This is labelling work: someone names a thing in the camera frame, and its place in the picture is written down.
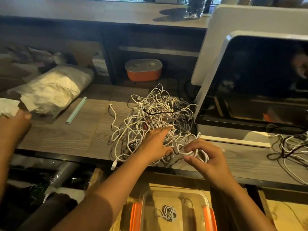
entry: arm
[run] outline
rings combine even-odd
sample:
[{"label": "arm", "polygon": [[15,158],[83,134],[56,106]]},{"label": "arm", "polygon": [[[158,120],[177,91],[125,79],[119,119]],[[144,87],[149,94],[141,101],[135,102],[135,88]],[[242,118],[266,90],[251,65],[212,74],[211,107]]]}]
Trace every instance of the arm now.
[{"label": "arm", "polygon": [[210,160],[207,163],[203,163],[191,156],[184,156],[184,160],[197,169],[205,179],[210,181],[213,187],[220,191],[231,211],[238,230],[276,230],[232,176],[222,150],[202,139],[192,141],[185,147],[186,152],[195,149],[205,151]]},{"label": "arm", "polygon": [[21,137],[30,127],[31,114],[19,110],[15,117],[0,117],[0,200],[4,194],[10,160]]},{"label": "arm", "polygon": [[172,152],[172,148],[163,145],[170,129],[150,131],[137,152],[52,230],[109,230],[145,168]]}]

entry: monitor stand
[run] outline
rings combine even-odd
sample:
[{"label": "monitor stand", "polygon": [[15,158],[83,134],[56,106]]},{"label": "monitor stand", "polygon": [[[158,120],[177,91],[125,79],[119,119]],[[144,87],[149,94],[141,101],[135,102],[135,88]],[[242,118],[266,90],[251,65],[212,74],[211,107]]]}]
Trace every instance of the monitor stand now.
[{"label": "monitor stand", "polygon": [[197,131],[201,132],[200,138],[208,141],[241,144],[254,147],[271,147],[269,136],[266,132],[247,131],[199,124],[197,124]]}]

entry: upper counter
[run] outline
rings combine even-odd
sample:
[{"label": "upper counter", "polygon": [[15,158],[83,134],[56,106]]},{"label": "upper counter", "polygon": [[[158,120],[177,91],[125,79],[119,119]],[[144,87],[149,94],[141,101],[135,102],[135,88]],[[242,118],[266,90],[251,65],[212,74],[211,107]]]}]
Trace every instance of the upper counter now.
[{"label": "upper counter", "polygon": [[207,28],[210,17],[185,19],[186,6],[104,0],[0,0],[0,16]]}]

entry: teal stick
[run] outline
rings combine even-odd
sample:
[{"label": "teal stick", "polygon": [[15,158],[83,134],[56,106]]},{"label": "teal stick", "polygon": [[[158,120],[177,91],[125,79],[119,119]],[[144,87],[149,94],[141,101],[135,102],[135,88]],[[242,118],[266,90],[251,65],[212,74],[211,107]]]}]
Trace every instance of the teal stick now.
[{"label": "teal stick", "polygon": [[86,102],[87,97],[83,97],[82,101],[80,101],[79,105],[75,108],[75,110],[73,111],[73,113],[70,115],[70,117],[66,120],[66,124],[70,124],[72,122],[72,120],[75,118],[75,116],[77,115],[77,113],[79,112],[79,110],[81,109],[81,107],[84,105],[84,103]]}]

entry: cable connector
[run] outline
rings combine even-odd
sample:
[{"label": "cable connector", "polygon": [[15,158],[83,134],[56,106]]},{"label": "cable connector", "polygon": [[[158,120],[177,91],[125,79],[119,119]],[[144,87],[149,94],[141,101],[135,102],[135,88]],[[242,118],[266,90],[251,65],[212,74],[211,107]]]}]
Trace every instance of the cable connector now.
[{"label": "cable connector", "polygon": [[116,165],[117,165],[117,160],[115,160],[113,163],[112,163],[112,166],[111,166],[111,170],[114,170],[115,169],[115,167],[116,167]]}]

